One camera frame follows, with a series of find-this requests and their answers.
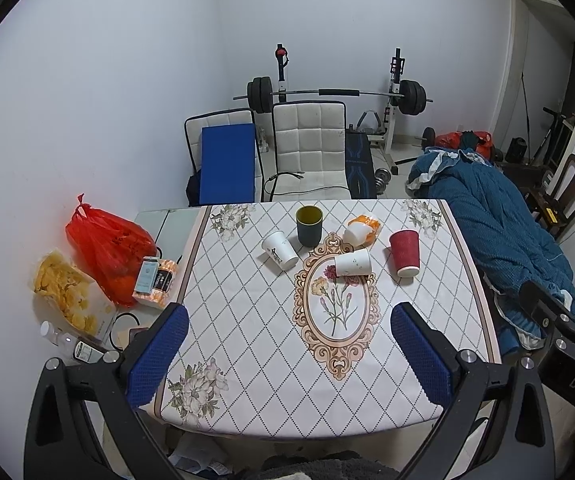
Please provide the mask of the floral diamond-pattern tablecloth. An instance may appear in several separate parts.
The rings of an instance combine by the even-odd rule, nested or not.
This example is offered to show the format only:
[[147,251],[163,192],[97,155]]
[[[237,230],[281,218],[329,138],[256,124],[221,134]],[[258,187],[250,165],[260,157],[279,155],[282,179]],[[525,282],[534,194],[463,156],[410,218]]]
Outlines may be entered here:
[[[465,240],[442,200],[324,200],[322,240],[282,271],[261,243],[297,236],[294,203],[147,211],[138,220],[176,261],[176,300],[190,329],[150,402],[150,414],[220,436],[361,436],[425,422],[426,398],[391,335],[409,302],[459,349],[501,359]],[[370,246],[343,240],[360,214],[382,222]],[[419,233],[420,272],[398,278],[389,237]],[[336,255],[367,248],[372,272],[338,276]]]

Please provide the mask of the white barbell rack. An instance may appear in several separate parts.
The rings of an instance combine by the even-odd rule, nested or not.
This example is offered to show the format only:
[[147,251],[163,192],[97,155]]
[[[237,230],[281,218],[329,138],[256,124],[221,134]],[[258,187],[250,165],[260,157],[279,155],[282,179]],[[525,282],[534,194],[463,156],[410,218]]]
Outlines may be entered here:
[[[287,89],[287,82],[285,77],[286,66],[289,65],[289,54],[283,44],[276,46],[274,56],[276,64],[278,64],[278,90]],[[405,58],[401,55],[401,49],[395,49],[395,55],[391,58],[391,67],[389,67],[389,84],[387,92],[398,92],[399,84],[403,71],[405,70]],[[278,98],[282,103],[287,101],[287,98]],[[386,98],[386,105],[384,108],[382,125],[379,131],[372,133],[368,136],[370,144],[374,148],[381,148],[384,160],[387,164],[391,174],[397,176],[399,174],[399,166],[402,162],[396,162],[393,155],[391,155],[391,145],[393,145],[395,123],[396,123],[396,107],[389,104]]]

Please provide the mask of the dark green cup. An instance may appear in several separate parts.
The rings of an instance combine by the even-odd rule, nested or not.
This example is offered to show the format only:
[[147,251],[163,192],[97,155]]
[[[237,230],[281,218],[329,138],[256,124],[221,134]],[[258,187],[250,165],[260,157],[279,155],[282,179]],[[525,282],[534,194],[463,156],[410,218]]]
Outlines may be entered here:
[[315,248],[322,237],[323,211],[313,205],[302,206],[296,212],[297,237],[301,245]]

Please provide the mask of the bag of yellow chips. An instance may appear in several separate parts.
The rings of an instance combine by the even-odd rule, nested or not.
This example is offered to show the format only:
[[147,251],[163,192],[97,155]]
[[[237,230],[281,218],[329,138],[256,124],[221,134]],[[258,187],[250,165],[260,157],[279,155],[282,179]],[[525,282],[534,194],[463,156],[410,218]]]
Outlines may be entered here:
[[78,332],[97,341],[107,337],[116,316],[115,304],[90,275],[57,250],[49,252],[38,264],[32,288]]

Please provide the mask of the dark wooden chair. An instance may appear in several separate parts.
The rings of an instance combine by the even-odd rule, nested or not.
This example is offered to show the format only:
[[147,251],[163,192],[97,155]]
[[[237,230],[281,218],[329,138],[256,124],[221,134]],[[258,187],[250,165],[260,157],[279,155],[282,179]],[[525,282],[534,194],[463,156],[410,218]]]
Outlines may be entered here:
[[575,221],[575,154],[566,159],[551,192],[529,188],[524,198],[536,221],[558,240]]

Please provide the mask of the smartphone on orange box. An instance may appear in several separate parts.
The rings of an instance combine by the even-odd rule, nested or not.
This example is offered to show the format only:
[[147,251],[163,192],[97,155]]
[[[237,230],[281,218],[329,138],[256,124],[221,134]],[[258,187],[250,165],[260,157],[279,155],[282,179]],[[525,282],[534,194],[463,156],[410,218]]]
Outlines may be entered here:
[[145,257],[141,263],[140,271],[138,271],[133,292],[138,295],[150,295],[154,288],[158,269],[159,260],[157,257]]

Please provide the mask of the small clear plastic bottle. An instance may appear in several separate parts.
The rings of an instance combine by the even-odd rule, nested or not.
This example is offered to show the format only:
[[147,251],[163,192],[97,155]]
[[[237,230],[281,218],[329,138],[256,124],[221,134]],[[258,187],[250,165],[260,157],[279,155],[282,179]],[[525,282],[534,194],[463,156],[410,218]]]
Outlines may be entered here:
[[43,321],[41,323],[40,335],[51,344],[54,344],[60,354],[65,358],[72,359],[74,357],[74,349],[76,349],[78,341],[76,336],[63,332],[48,321]]

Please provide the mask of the barbell with black plates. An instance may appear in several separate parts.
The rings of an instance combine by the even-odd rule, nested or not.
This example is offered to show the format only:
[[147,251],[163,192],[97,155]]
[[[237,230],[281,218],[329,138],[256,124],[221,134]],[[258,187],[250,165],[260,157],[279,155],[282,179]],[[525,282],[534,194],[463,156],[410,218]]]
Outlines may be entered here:
[[398,92],[363,91],[358,89],[298,89],[273,90],[270,77],[256,77],[248,81],[243,96],[234,96],[234,101],[246,101],[248,107],[257,113],[269,113],[274,98],[288,96],[335,96],[335,98],[362,98],[362,96],[383,96],[389,104],[398,108],[403,115],[417,116],[424,112],[433,100],[427,97],[425,89],[417,81],[402,80]]

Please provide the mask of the chair with blue cushion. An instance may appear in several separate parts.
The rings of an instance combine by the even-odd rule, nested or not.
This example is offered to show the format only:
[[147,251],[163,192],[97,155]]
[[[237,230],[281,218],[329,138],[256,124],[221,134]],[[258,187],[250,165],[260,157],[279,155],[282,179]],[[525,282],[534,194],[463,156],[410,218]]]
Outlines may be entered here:
[[254,114],[233,108],[188,118],[184,134],[193,174],[188,204],[252,204],[261,200],[263,169]]

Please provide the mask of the white quilted chair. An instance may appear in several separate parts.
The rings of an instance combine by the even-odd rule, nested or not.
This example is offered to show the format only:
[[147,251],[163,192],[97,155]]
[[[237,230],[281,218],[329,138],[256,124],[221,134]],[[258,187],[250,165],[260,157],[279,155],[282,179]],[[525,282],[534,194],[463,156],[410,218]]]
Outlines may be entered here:
[[269,200],[345,200],[346,107],[339,101],[297,101],[272,108],[275,174]]

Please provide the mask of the orange and white paper cup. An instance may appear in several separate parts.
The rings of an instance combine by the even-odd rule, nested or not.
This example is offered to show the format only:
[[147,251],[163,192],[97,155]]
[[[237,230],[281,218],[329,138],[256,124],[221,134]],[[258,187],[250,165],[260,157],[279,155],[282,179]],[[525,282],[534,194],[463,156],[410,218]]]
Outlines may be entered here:
[[371,214],[360,214],[345,225],[343,240],[354,248],[372,245],[379,236],[382,222]]

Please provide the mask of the blue quilted jacket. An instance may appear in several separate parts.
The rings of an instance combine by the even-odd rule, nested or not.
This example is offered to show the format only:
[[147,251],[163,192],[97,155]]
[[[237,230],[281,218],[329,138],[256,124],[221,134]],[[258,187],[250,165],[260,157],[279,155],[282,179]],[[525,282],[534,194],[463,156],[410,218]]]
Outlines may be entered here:
[[575,322],[574,272],[564,252],[536,222],[516,185],[487,159],[470,148],[426,148],[406,188],[411,196],[450,206],[475,266],[493,290],[503,354],[545,344],[545,332],[519,303],[526,282],[560,300]]

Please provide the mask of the red plastic bag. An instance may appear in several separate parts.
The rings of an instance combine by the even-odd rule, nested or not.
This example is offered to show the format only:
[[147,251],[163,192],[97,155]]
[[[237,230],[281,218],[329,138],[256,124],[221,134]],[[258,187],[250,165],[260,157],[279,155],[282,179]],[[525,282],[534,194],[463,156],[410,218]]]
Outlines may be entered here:
[[133,289],[145,257],[155,257],[153,237],[136,223],[92,207],[78,196],[65,226],[69,243],[105,296],[120,307],[136,304]]

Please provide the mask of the white paper cup with birds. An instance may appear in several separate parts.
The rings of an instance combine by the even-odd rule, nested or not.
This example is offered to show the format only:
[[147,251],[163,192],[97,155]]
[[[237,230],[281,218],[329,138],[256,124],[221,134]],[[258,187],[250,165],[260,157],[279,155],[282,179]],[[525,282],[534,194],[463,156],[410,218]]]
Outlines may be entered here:
[[367,276],[372,272],[370,252],[362,248],[336,255],[334,266],[338,276]]

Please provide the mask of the red ribbed paper cup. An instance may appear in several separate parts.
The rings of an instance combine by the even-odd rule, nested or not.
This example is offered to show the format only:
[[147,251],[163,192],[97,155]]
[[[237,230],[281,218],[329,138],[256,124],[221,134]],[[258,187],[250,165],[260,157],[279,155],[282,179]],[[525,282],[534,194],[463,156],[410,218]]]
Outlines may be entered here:
[[389,237],[391,257],[398,278],[414,278],[420,272],[419,233],[400,230]]

